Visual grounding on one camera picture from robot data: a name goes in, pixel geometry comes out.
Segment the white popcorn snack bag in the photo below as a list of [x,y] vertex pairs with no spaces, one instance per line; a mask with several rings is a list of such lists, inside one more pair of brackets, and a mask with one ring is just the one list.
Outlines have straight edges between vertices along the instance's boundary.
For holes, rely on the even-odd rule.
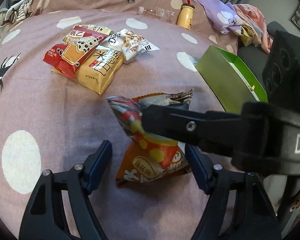
[[101,46],[120,51],[125,64],[133,62],[145,52],[160,50],[156,45],[129,29],[122,29],[111,34],[101,43]]

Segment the pink patterned cloth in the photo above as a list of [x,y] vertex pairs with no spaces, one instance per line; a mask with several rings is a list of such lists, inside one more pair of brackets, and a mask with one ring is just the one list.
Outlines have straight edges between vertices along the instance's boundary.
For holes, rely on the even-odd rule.
[[247,47],[253,44],[255,47],[261,47],[266,54],[269,54],[273,39],[268,34],[267,23],[260,9],[249,4],[235,4],[234,9],[244,22],[242,27],[249,36],[249,40],[242,40],[244,45]]

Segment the orange rice cracker pack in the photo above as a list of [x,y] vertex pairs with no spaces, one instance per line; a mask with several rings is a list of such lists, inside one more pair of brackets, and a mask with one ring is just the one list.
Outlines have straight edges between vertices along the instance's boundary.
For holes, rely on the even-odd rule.
[[106,47],[96,48],[79,67],[72,80],[101,95],[122,64],[123,55],[120,51]]

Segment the polka dot bed cover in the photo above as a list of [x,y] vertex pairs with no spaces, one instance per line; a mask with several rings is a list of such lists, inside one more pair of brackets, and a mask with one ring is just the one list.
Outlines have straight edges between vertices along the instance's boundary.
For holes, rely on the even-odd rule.
[[[51,72],[45,53],[78,21],[113,30],[130,29],[157,46],[122,66],[102,96]],[[0,43],[0,67],[8,67],[0,89],[0,218],[13,236],[40,174],[67,171],[94,153],[102,141],[113,157],[91,204],[109,239],[190,239],[207,196],[191,174],[117,189],[115,177],[130,144],[107,97],[193,91],[191,109],[222,106],[194,71],[211,44],[237,51],[237,38],[209,22],[200,31],[159,20],[104,10],[57,11],[26,19]]]

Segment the grey sofa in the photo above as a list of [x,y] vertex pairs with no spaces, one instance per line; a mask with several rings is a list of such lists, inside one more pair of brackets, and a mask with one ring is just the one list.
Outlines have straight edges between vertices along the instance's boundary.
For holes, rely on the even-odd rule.
[[239,41],[237,55],[256,76],[264,90],[266,90],[262,79],[262,72],[266,65],[268,54],[261,47],[255,47],[253,44],[245,47]]

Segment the striped white cloth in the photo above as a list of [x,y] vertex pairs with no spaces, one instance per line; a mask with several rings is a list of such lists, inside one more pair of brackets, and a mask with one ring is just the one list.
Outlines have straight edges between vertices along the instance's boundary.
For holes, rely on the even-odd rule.
[[4,31],[6,26],[19,23],[30,15],[30,5],[32,0],[20,0],[9,9],[0,9],[0,31]]

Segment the yellow drink bottle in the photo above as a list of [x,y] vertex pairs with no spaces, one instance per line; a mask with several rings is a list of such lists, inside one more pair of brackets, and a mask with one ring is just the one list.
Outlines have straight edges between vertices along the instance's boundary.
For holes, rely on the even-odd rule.
[[185,29],[190,30],[193,20],[194,5],[191,4],[191,0],[186,0],[181,6],[181,11],[177,19],[177,25]]

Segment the green cardboard box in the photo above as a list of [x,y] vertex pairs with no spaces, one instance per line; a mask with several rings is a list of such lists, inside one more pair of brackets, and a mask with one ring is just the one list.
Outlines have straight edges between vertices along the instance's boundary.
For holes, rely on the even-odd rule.
[[210,45],[195,68],[227,112],[241,113],[248,101],[268,101],[253,72],[239,57],[222,48]]

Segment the red milk tea packet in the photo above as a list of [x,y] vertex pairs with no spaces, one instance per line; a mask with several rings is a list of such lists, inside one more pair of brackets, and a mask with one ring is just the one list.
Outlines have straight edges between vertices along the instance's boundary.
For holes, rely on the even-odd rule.
[[60,43],[49,49],[43,61],[69,79],[74,79],[76,71],[107,37],[95,33],[69,43]]

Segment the clear plastic water bottle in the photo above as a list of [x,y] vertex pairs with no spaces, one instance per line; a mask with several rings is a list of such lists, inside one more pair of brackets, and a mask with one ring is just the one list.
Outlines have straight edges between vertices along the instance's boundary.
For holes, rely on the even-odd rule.
[[146,9],[144,7],[138,7],[137,15],[143,15],[162,22],[175,24],[175,13],[162,8]]

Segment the small pale green snack packet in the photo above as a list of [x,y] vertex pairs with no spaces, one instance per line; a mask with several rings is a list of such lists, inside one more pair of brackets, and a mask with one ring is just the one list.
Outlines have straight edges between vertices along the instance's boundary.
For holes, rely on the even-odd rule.
[[95,33],[103,34],[105,37],[113,34],[114,31],[108,27],[94,24],[76,24],[73,26],[70,33],[63,38],[64,43],[78,40],[82,37],[94,36]]

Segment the orange cartoon snack bag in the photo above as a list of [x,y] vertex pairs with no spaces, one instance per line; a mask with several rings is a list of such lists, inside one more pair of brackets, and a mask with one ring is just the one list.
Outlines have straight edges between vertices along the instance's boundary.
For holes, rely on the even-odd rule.
[[132,99],[124,96],[107,98],[117,121],[132,140],[115,178],[118,189],[191,172],[181,143],[145,132],[141,116],[142,110],[150,105],[188,110],[192,96],[193,90],[175,94],[153,93]]

